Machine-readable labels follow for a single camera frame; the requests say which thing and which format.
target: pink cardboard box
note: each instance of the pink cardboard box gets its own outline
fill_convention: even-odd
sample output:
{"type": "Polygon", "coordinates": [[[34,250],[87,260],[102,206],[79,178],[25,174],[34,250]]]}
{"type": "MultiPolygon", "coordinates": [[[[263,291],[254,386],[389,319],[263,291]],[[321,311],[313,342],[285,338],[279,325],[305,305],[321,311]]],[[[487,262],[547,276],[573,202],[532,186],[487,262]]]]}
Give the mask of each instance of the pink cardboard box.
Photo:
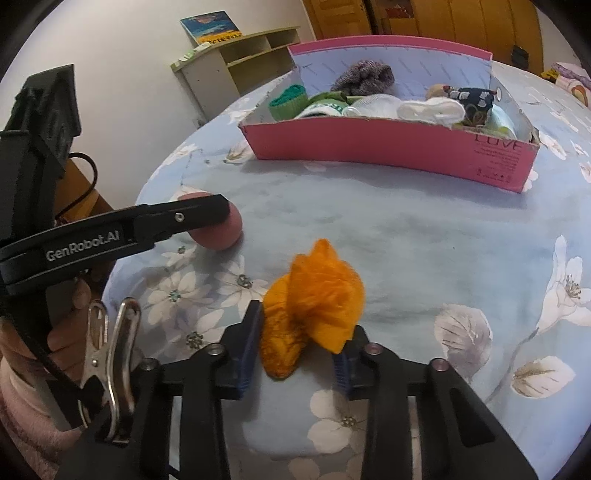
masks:
{"type": "Polygon", "coordinates": [[[492,54],[431,38],[398,35],[341,37],[290,48],[295,69],[241,123],[259,160],[351,161],[414,168],[521,192],[540,147],[538,132],[491,73],[492,54]],[[392,67],[387,93],[403,100],[424,99],[435,83],[497,89],[495,104],[509,115],[518,140],[476,131],[390,119],[315,117],[276,122],[268,104],[299,83],[311,97],[330,90],[359,60],[392,67]]]}

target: floral bedsheet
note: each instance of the floral bedsheet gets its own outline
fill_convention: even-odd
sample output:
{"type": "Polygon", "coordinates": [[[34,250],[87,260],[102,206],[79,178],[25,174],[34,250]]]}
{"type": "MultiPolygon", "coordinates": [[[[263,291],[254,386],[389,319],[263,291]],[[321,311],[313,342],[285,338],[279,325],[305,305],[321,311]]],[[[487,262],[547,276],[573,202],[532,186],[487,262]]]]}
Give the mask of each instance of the floral bedsheet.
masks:
{"type": "MultiPolygon", "coordinates": [[[[271,83],[191,135],[138,197],[222,193],[241,211],[241,242],[212,252],[184,233],[122,259],[105,303],[113,312],[138,298],[144,353],[187,358],[240,321],[295,254],[328,238],[363,279],[369,338],[414,361],[446,356],[549,480],[591,423],[591,118],[545,80],[493,70],[544,144],[523,194],[401,168],[258,161],[236,124],[271,83]]],[[[319,348],[284,382],[258,366],[224,415],[235,479],[359,478],[366,404],[336,391],[319,348]]]]}

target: wooden furniture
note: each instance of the wooden furniture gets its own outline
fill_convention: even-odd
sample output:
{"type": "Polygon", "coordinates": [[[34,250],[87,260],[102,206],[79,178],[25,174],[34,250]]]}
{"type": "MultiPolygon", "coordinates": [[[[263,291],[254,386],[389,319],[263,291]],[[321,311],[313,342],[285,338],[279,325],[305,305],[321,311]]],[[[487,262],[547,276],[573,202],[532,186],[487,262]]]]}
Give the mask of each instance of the wooden furniture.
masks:
{"type": "MultiPolygon", "coordinates": [[[[53,212],[58,213],[62,208],[76,200],[89,186],[90,182],[85,175],[72,159],[68,159],[64,178],[58,181],[56,186],[53,212]]],[[[112,210],[111,205],[106,202],[99,192],[93,190],[88,197],[72,207],[71,210],[68,210],[63,217],[68,222],[75,222],[99,213],[111,212],[112,210]]]]}
{"type": "Polygon", "coordinates": [[[529,54],[530,72],[544,70],[540,23],[531,0],[303,2],[318,40],[371,33],[439,38],[488,50],[509,65],[518,46],[529,54]]]}
{"type": "Polygon", "coordinates": [[[234,38],[171,65],[190,86],[207,120],[228,105],[293,67],[287,47],[300,42],[299,27],[234,38]]]}
{"type": "Polygon", "coordinates": [[[303,0],[317,40],[371,35],[363,0],[303,0]]]}

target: orange sock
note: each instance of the orange sock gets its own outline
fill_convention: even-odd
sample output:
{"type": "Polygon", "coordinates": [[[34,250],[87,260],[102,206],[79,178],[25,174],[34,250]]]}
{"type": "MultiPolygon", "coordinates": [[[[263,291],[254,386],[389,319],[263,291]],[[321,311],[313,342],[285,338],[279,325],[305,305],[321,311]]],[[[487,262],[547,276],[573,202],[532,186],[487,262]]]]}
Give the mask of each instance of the orange sock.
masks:
{"type": "Polygon", "coordinates": [[[263,299],[260,353],[267,374],[289,377],[310,339],[340,353],[353,336],[364,304],[361,279],[328,240],[316,241],[309,255],[296,255],[290,272],[263,299]]]}

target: book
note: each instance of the book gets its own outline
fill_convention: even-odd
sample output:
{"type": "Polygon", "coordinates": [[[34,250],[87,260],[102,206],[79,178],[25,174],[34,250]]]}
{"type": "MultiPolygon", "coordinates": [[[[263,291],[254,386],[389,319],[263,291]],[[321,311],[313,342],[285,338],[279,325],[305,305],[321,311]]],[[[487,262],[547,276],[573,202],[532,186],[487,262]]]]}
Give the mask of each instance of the book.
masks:
{"type": "Polygon", "coordinates": [[[197,45],[220,43],[242,36],[242,32],[224,11],[183,18],[181,23],[197,45]]]}

